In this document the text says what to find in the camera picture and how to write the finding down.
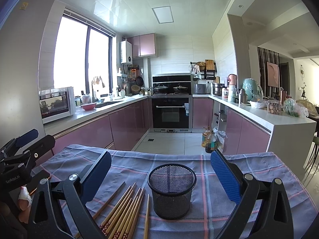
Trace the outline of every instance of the white countertop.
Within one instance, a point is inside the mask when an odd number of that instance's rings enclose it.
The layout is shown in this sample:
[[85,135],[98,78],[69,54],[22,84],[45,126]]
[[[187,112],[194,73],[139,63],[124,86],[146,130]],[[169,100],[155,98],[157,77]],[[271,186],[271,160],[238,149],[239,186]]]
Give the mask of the white countertop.
[[71,128],[75,125],[78,125],[82,122],[88,121],[92,118],[98,117],[100,115],[103,115],[105,113],[111,112],[113,110],[116,110],[118,108],[125,107],[129,104],[132,104],[134,102],[143,100],[148,95],[134,95],[132,97],[125,96],[123,99],[119,99],[118,103],[114,103],[111,105],[107,105],[101,108],[95,108],[91,111],[85,111],[81,107],[76,108],[76,112],[73,116],[69,116],[63,119],[55,120],[52,122],[49,122],[47,124],[44,124],[44,130],[47,135],[55,135],[58,134],[68,128]]
[[222,99],[221,96],[215,96],[211,94],[194,94],[193,97],[208,97],[215,101],[218,101],[231,109],[239,112],[240,114],[246,116],[247,118],[255,121],[262,127],[272,131],[276,125],[292,125],[292,124],[303,124],[303,123],[312,123],[313,120],[309,118],[296,118],[290,116],[284,112],[281,112],[281,115],[274,115],[267,112],[263,109],[255,109],[251,106],[238,105],[237,103],[228,102],[227,99]]

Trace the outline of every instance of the black mesh cup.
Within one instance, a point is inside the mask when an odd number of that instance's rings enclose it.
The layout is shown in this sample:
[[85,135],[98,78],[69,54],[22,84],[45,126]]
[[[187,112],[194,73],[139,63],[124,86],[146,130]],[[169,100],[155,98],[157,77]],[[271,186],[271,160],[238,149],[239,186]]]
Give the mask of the black mesh cup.
[[156,214],[163,219],[178,219],[190,208],[190,197],[196,184],[193,170],[182,164],[163,164],[148,175]]

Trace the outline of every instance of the microwave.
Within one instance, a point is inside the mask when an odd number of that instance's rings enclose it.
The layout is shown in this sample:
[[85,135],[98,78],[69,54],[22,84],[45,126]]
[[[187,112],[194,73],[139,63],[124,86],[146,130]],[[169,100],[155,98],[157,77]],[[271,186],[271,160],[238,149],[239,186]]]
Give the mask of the microwave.
[[73,87],[39,91],[43,124],[72,116],[75,112]]

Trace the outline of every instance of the metal bolt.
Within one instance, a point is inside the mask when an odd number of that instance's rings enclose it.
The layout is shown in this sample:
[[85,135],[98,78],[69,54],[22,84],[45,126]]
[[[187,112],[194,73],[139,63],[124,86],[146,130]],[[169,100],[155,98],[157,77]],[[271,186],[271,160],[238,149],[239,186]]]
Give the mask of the metal bolt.
[[40,184],[45,184],[47,182],[47,179],[42,179],[41,181],[40,181]]
[[279,178],[275,179],[275,183],[277,183],[278,185],[282,184],[282,181]]
[[249,173],[246,173],[246,174],[245,174],[245,179],[246,179],[246,180],[251,181],[253,178],[254,178],[254,177],[253,177],[251,174],[249,174]]
[[69,176],[69,180],[70,181],[74,181],[74,180],[76,180],[78,178],[78,175],[77,174],[71,174],[70,176]]

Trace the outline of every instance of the stove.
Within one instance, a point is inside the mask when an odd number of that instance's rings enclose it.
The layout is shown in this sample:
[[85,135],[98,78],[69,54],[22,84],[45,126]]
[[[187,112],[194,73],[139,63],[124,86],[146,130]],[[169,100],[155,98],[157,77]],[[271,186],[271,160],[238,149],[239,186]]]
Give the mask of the stove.
[[[154,93],[152,100],[151,132],[192,132],[193,76],[190,73],[153,75],[153,87],[167,86],[167,93]],[[174,87],[187,87],[186,92],[175,92]]]

